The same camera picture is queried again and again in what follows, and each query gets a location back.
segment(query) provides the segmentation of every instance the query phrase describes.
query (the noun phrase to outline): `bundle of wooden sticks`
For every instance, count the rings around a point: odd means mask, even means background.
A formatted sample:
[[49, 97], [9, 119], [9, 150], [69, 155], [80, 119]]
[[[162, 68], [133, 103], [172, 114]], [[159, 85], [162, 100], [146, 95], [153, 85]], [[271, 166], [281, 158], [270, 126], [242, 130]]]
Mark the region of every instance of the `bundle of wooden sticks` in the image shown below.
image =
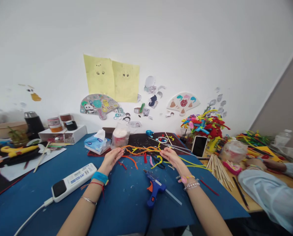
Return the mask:
[[231, 185], [234, 188], [234, 185], [229, 178], [221, 160], [218, 158], [217, 155], [212, 154], [208, 164], [206, 165], [208, 169], [212, 170], [212, 174], [215, 178], [224, 186], [229, 188], [232, 191]]

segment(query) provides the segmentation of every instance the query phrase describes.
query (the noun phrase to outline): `white power strip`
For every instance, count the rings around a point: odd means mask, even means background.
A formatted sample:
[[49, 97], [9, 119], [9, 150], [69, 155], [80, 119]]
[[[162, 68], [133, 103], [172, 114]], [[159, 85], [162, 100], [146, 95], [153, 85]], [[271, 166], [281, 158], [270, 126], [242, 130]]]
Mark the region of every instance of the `white power strip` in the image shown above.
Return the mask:
[[90, 163], [73, 174], [68, 175], [66, 178], [60, 180], [52, 186], [52, 198], [55, 202], [60, 202], [74, 190], [87, 182], [96, 171], [97, 168]]

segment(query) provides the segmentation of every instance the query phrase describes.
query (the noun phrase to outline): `forearm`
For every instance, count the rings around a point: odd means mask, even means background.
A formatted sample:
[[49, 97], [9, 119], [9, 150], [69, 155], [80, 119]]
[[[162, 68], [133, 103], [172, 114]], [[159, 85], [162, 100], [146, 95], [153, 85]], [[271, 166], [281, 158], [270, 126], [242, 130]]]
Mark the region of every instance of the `forearm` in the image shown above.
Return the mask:
[[[95, 179], [93, 179], [92, 182], [103, 184]], [[100, 198], [101, 192], [102, 187], [98, 184], [92, 183], [87, 187], [82, 196], [93, 202], [97, 202]], [[96, 205], [88, 202], [83, 197], [79, 199], [70, 215], [62, 225], [57, 234], [58, 236], [85, 236], [88, 233]]]
[[[191, 175], [184, 163], [181, 163], [176, 168], [181, 177]], [[187, 180], [188, 182], [184, 184], [185, 186], [196, 181], [194, 178]], [[222, 216], [200, 186], [187, 190], [187, 193], [195, 213], [208, 236], [232, 235]]]

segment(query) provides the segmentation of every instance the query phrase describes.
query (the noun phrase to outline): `black thermos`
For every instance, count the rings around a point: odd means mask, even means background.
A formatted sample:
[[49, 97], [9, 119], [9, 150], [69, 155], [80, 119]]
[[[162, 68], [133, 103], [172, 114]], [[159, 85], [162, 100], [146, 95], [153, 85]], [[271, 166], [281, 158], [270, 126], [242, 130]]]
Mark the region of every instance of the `black thermos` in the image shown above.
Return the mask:
[[29, 139], [39, 138], [38, 133], [45, 130], [41, 119], [34, 111], [29, 111], [24, 113], [24, 119], [29, 127], [29, 133], [32, 135], [29, 136]]

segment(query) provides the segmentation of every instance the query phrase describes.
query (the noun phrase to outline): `person's left hand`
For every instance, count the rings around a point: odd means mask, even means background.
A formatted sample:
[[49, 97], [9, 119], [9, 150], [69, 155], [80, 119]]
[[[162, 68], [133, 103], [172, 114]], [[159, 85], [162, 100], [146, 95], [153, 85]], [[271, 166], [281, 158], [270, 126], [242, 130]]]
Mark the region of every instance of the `person's left hand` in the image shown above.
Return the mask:
[[112, 151], [108, 152], [105, 155], [101, 167], [98, 169], [98, 172], [108, 176], [111, 170], [113, 169], [115, 163], [122, 157], [124, 150], [121, 148], [115, 148]]
[[258, 158], [251, 158], [251, 159], [247, 160], [245, 162], [245, 165], [246, 166], [256, 165], [256, 166], [261, 167], [263, 170], [266, 170], [267, 169], [267, 167], [264, 165], [264, 163], [262, 162], [262, 160], [260, 160]]

